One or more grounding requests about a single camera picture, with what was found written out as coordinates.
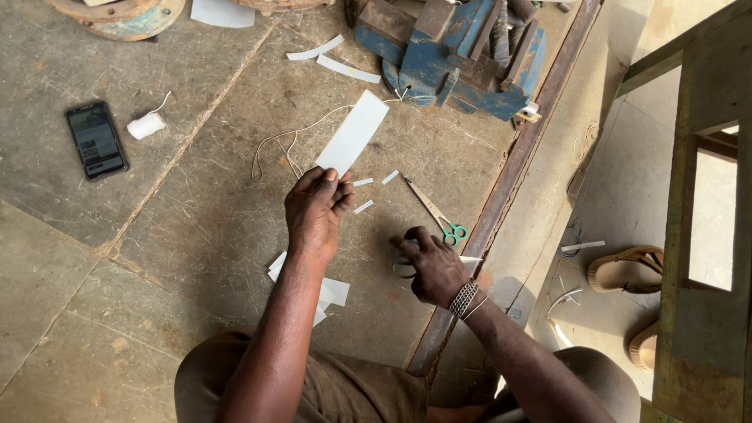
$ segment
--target bracelet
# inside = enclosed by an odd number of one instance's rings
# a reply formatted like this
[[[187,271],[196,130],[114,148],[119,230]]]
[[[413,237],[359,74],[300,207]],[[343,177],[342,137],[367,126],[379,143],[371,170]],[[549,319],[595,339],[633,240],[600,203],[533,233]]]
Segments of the bracelet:
[[[472,299],[475,298],[475,294],[478,293],[478,285],[474,280],[470,279],[470,282],[466,283],[459,290],[459,293],[454,297],[454,301],[449,305],[449,312],[453,315],[461,318],[465,314]]]
[[[479,309],[483,305],[483,303],[486,302],[486,300],[488,300],[488,296],[487,295],[486,295],[485,298],[483,298],[483,301],[481,301],[480,304],[478,304],[477,306],[475,306],[475,308],[470,313],[468,313],[467,316],[465,316],[465,318],[462,321],[467,320],[470,317],[471,314],[475,313],[475,310]]]

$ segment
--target wooden frame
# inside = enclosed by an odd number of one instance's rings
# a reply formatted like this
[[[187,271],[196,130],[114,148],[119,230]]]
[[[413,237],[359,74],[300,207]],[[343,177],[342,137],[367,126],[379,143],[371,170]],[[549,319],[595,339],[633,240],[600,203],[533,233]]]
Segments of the wooden frame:
[[[752,421],[752,0],[730,4],[632,65],[619,95],[679,65],[653,402],[642,420]],[[735,123],[736,137],[719,132]],[[731,291],[697,289],[689,279],[701,149],[737,162]]]

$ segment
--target rusty metal wheel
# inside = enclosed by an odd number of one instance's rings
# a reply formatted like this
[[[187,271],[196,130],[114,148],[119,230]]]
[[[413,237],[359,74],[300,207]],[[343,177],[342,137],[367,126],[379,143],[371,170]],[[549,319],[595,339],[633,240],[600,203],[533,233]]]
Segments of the rusty metal wheel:
[[[118,0],[106,5],[87,6],[83,0],[44,0],[56,11],[76,20],[116,22],[139,17],[156,7],[159,0]]]
[[[233,0],[239,5],[257,9],[264,16],[277,12],[302,11],[321,5],[333,5],[335,0]]]
[[[183,11],[186,0],[157,0],[156,7],[139,17],[120,22],[79,20],[85,30],[115,41],[144,40],[167,29]]]

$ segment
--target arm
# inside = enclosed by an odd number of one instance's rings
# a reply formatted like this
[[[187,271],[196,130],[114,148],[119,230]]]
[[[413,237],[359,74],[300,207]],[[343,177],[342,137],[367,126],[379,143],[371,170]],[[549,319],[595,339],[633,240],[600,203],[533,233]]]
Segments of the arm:
[[[419,245],[408,242],[417,239]],[[470,281],[454,250],[424,227],[390,240],[413,263],[418,276],[412,288],[419,300],[445,309]],[[467,318],[486,297],[478,291],[465,312]],[[550,352],[520,329],[492,301],[486,301],[465,321],[483,344],[509,384],[530,421],[614,421],[605,407]]]
[[[287,258],[264,315],[217,410],[219,423],[293,421],[305,380],[324,270],[337,251],[339,221],[355,200],[350,173],[306,172],[285,199]]]

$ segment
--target person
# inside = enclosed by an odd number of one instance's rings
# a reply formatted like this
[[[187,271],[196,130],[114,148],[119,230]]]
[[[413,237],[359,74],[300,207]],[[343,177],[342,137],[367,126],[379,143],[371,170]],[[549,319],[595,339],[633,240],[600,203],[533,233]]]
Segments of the person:
[[[334,169],[317,167],[287,195],[287,258],[256,332],[221,333],[185,357],[175,379],[178,422],[639,420],[637,388],[613,361],[589,348],[546,351],[483,291],[459,318],[507,383],[490,404],[427,406],[424,378],[309,348],[324,270],[355,200],[349,180],[350,172],[338,179]],[[412,290],[421,301],[449,309],[463,287],[473,287],[454,250],[426,228],[390,241],[415,267]]]

